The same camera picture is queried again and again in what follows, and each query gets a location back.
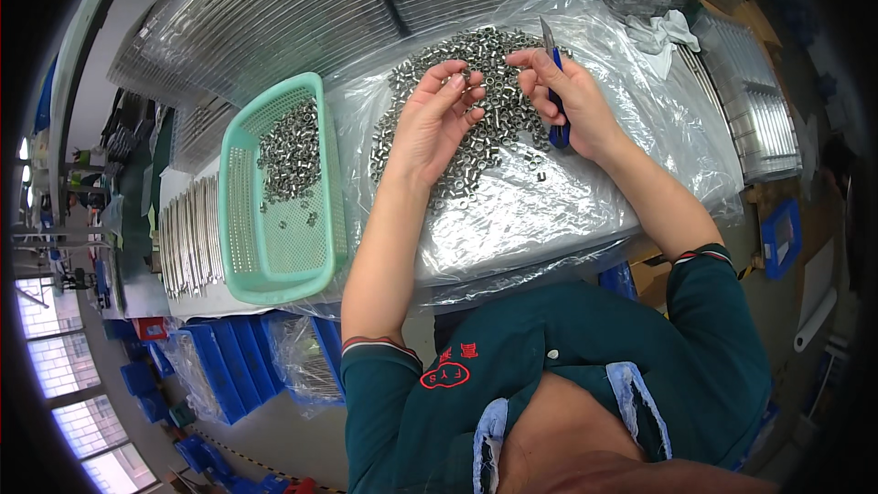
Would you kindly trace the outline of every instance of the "hand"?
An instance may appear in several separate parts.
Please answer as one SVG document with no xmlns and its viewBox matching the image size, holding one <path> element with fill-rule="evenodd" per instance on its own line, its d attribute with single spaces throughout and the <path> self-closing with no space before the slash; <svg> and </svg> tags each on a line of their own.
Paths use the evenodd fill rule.
<svg viewBox="0 0 878 494">
<path fill-rule="evenodd" d="M 518 85 L 546 123 L 565 123 L 565 115 L 549 101 L 549 88 L 561 97 L 570 120 L 570 145 L 586 159 L 598 160 L 624 141 L 621 138 L 627 139 L 598 84 L 582 65 L 562 56 L 561 71 L 542 48 L 517 50 L 506 56 L 506 62 L 530 68 L 519 73 Z"/>
<path fill-rule="evenodd" d="M 402 108 L 385 175 L 401 174 L 430 188 L 445 171 L 467 130 L 485 115 L 481 107 L 470 110 L 485 97 L 478 86 L 482 73 L 473 71 L 466 89 L 465 67 L 466 61 L 449 59 L 424 73 Z"/>
</svg>

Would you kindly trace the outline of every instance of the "yellow black tape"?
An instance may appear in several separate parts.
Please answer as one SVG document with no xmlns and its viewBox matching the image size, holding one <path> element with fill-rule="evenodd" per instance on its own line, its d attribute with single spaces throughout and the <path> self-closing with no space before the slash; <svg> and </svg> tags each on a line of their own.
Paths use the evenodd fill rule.
<svg viewBox="0 0 878 494">
<path fill-rule="evenodd" d="M 230 448 L 229 446 L 226 446 L 226 445 L 222 444 L 222 443 L 219 442 L 218 440 L 214 439 L 214 437 L 211 437 L 210 435 L 208 435 L 208 434 L 206 434 L 205 432 L 201 431 L 200 429 L 198 429 L 198 428 L 197 428 L 196 426 L 194 426 L 194 425 L 189 425 L 189 427 L 191 427 L 191 428 L 192 428 L 192 431 L 194 431 L 194 432 L 195 432 L 196 434 L 198 434 L 200 437 L 203 437 L 203 438 L 209 440 L 210 442 L 212 442 L 212 443 L 215 444 L 216 446 L 219 446 L 220 448 L 222 448 L 222 449 L 224 449 L 224 450 L 227 450 L 228 452 L 231 452 L 232 454 L 234 454 L 235 456 L 238 456 L 239 458 L 242 458 L 243 460 L 247 460 L 247 461 L 250 462 L 250 463 L 254 463 L 254 464 L 258 465 L 259 467 L 262 467 L 263 469 L 268 470 L 270 473 L 274 473 L 275 475 L 278 475 L 278 476 L 280 476 L 280 477 L 282 477 L 282 478 L 284 478 L 284 479 L 290 479 L 290 480 L 291 480 L 293 483 L 295 483 L 295 484 L 299 484 L 299 483 L 302 482 L 300 478 L 294 478 L 292 475 L 289 475 L 289 474 L 287 474 L 287 473 L 284 473 L 283 471 L 278 471 L 277 469 L 275 469 L 275 468 L 273 468 L 273 467 L 269 467 L 269 466 L 267 466 L 267 465 L 265 465 L 265 464 L 263 464 L 263 463 L 257 462 L 257 461 L 254 460 L 253 458 L 251 458 L 251 457 L 249 457 L 249 456 L 245 456 L 245 455 L 241 454 L 240 452 L 238 452 L 237 450 L 234 450 L 234 448 Z M 338 490 L 338 489 L 334 489 L 334 488 L 329 488 L 328 486 L 319 486 L 319 485 L 316 485 L 316 486 L 314 486 L 314 488 L 317 489 L 317 490 L 322 490 L 322 491 L 324 491 L 324 492 L 335 492 L 335 493 L 338 493 L 338 494 L 345 494 L 345 492 L 347 492 L 346 490 Z"/>
<path fill-rule="evenodd" d="M 752 272 L 753 272 L 752 266 L 747 266 L 746 268 L 741 269 L 740 271 L 738 271 L 738 280 L 744 280 L 746 278 L 746 276 Z"/>
</svg>

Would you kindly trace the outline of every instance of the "left hand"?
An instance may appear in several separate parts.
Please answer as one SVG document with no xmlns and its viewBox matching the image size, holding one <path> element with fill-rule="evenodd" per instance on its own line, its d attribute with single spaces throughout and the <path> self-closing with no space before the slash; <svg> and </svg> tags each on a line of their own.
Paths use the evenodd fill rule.
<svg viewBox="0 0 878 494">
<path fill-rule="evenodd" d="M 485 97 L 478 86 L 482 73 L 472 72 L 466 90 L 465 67 L 466 61 L 449 59 L 424 73 L 402 108 L 385 175 L 403 175 L 429 189 L 445 171 L 467 130 L 485 115 L 481 107 L 470 110 Z"/>
</svg>

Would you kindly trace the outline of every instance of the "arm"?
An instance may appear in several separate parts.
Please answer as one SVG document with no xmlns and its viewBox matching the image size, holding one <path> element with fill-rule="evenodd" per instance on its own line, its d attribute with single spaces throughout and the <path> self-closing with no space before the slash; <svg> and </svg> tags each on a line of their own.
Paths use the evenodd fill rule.
<svg viewBox="0 0 878 494">
<path fill-rule="evenodd" d="M 402 346 L 402 323 L 412 296 L 414 253 L 430 188 L 467 130 L 481 120 L 485 96 L 466 62 L 449 60 L 424 74 L 400 114 L 390 158 L 372 205 L 342 298 L 342 337 L 384 338 Z M 452 77 L 448 83 L 443 81 Z"/>
<path fill-rule="evenodd" d="M 561 96 L 570 119 L 571 146 L 586 159 L 594 160 L 615 181 L 643 230 L 666 258 L 674 261 L 687 250 L 723 242 L 698 199 L 621 131 L 597 83 L 584 67 L 562 58 L 562 71 L 543 49 L 514 52 L 507 56 L 507 62 L 531 68 L 521 72 L 519 84 L 547 123 L 564 124 L 564 115 L 559 115 L 549 101 L 548 88 Z"/>
</svg>

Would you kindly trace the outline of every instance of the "blue utility knife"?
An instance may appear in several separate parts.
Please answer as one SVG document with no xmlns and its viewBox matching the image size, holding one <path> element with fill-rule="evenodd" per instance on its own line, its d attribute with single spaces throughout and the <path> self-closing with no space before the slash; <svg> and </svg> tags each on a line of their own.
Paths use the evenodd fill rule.
<svg viewBox="0 0 878 494">
<path fill-rule="evenodd" d="M 543 26 L 543 46 L 546 49 L 546 53 L 551 56 L 558 69 L 563 69 L 561 67 L 561 52 L 555 46 L 555 39 L 551 35 L 549 24 L 546 23 L 542 16 L 540 16 L 540 24 Z M 552 92 L 551 88 L 549 88 L 549 100 L 557 105 L 558 113 L 564 115 L 565 120 L 564 126 L 551 127 L 551 130 L 549 131 L 549 141 L 556 148 L 564 149 L 570 144 L 570 121 L 567 119 L 567 115 L 565 115 L 564 104 L 561 102 L 561 97 Z"/>
</svg>

